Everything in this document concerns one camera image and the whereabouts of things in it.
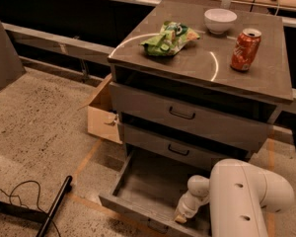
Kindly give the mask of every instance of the gray tabletop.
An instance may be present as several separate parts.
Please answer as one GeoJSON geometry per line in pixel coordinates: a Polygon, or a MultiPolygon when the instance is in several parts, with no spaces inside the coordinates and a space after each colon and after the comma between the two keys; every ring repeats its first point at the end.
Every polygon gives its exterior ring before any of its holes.
{"type": "Polygon", "coordinates": [[[163,1],[114,50],[109,61],[135,69],[147,69],[165,76],[189,80],[228,92],[252,95],[268,101],[289,103],[292,85],[280,17],[235,11],[235,26],[223,36],[212,35],[205,27],[200,5],[163,1]],[[173,57],[148,56],[143,40],[160,32],[165,21],[180,22],[200,34],[173,57]],[[238,34],[244,28],[261,31],[261,43],[250,70],[230,68],[238,34]]]}

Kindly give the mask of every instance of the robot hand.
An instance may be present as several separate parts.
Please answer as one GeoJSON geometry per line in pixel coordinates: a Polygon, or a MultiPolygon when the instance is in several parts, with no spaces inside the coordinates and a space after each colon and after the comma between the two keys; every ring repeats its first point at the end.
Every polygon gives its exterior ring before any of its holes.
{"type": "Polygon", "coordinates": [[[209,180],[202,176],[192,176],[187,182],[187,192],[180,198],[175,221],[186,223],[188,218],[193,218],[198,209],[209,203],[209,180]]]}

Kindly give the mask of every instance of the drawer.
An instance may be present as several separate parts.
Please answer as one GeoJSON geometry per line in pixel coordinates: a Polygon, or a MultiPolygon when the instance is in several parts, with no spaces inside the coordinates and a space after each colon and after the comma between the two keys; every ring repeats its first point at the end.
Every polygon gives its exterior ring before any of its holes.
{"type": "Polygon", "coordinates": [[[110,83],[110,87],[113,107],[121,113],[250,152],[259,151],[270,131],[270,125],[264,122],[225,114],[116,83],[110,83]]]}
{"type": "Polygon", "coordinates": [[[182,141],[141,129],[129,124],[120,124],[123,130],[123,142],[145,150],[158,153],[191,166],[211,171],[227,155],[212,152],[182,141]]]}
{"type": "Polygon", "coordinates": [[[167,236],[210,236],[209,206],[187,224],[174,221],[180,197],[191,175],[203,172],[184,163],[136,148],[128,156],[110,194],[100,194],[103,206],[167,236]]]}

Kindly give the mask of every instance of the black metal bar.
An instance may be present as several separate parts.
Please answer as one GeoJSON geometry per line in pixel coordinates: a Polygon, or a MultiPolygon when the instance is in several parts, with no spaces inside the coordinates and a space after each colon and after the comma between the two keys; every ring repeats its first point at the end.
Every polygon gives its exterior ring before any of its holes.
{"type": "Polygon", "coordinates": [[[20,207],[18,205],[9,204],[3,201],[0,201],[0,213],[23,218],[37,223],[44,223],[47,219],[47,213],[45,212],[20,207]]]}
{"type": "Polygon", "coordinates": [[[70,183],[72,181],[72,177],[68,176],[65,180],[65,182],[62,184],[62,187],[60,188],[57,197],[55,198],[48,214],[45,222],[42,224],[41,228],[38,231],[37,237],[43,237],[46,233],[48,226],[50,225],[57,209],[59,208],[61,201],[65,195],[65,193],[70,192],[71,186],[70,183]]]}

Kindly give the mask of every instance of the green chip bag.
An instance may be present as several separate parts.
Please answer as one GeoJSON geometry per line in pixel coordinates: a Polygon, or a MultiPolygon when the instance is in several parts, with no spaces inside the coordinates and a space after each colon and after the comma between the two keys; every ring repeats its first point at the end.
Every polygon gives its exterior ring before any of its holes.
{"type": "Polygon", "coordinates": [[[190,40],[198,40],[199,34],[181,23],[166,21],[157,36],[141,43],[149,55],[173,56],[190,40]]]}

